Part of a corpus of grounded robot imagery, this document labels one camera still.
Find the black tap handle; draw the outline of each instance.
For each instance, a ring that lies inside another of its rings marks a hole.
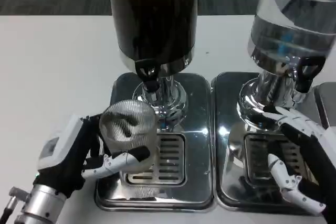
[[[160,65],[155,59],[137,60],[135,62],[135,70],[148,92],[155,92],[159,89],[157,78],[160,72]]]
[[[303,57],[300,59],[298,67],[296,68],[297,79],[295,89],[301,93],[308,93],[313,79],[322,71],[325,64],[325,57],[313,56]],[[305,67],[315,67],[311,71],[305,72]]]

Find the cable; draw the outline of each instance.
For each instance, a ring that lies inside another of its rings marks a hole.
[[[8,219],[11,216],[12,213],[13,213],[13,209],[10,209],[10,208],[6,207],[4,209],[4,212],[3,212],[2,216],[1,216],[0,224],[5,224],[8,221]]]

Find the chrome dispenser base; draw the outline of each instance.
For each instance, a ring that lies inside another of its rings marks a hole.
[[[190,73],[174,76],[187,94],[188,109],[175,127],[158,129],[159,151],[141,174],[119,173],[97,182],[95,201],[106,211],[207,211],[213,205],[210,87]],[[125,73],[114,83],[111,104],[132,99],[141,83]]]
[[[241,88],[256,77],[257,73],[228,72],[212,81],[215,197],[228,210],[306,214],[282,199],[279,188],[267,171],[265,146],[268,141],[279,141],[283,150],[288,149],[296,155],[297,146],[289,143],[283,135],[256,130],[240,118],[238,99]],[[301,159],[295,166],[298,173],[308,176]]]
[[[161,129],[169,129],[172,126],[179,124],[188,112],[188,96],[183,86],[179,82],[174,81],[173,76],[170,76],[170,78],[172,78],[172,81],[161,82],[161,84],[164,85],[167,83],[170,84],[170,87],[167,88],[170,90],[171,99],[169,99],[164,106],[158,104],[153,105],[150,101],[150,94],[143,88],[143,83],[138,85],[133,94],[133,99],[146,101],[149,104],[152,104],[155,114],[159,118],[158,127]]]

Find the water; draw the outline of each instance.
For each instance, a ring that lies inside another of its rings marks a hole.
[[[327,57],[336,35],[336,0],[259,0],[251,44],[267,57],[297,66]]]

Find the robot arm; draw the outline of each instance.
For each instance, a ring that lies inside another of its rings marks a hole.
[[[0,224],[6,223],[18,201],[25,205],[14,223],[56,223],[66,199],[80,190],[86,179],[110,176],[150,156],[145,146],[113,154],[104,148],[105,154],[99,156],[99,117],[72,116],[65,129],[45,144],[32,191],[11,189]]]
[[[301,192],[302,184],[311,182],[289,175],[283,161],[270,153],[268,165],[283,198],[313,215],[322,213],[328,223],[335,223],[336,215],[332,211],[336,207],[336,128],[325,130],[294,109],[267,106],[263,116],[276,123],[281,132],[300,147],[304,161],[319,183],[323,202],[308,197],[310,190]]]

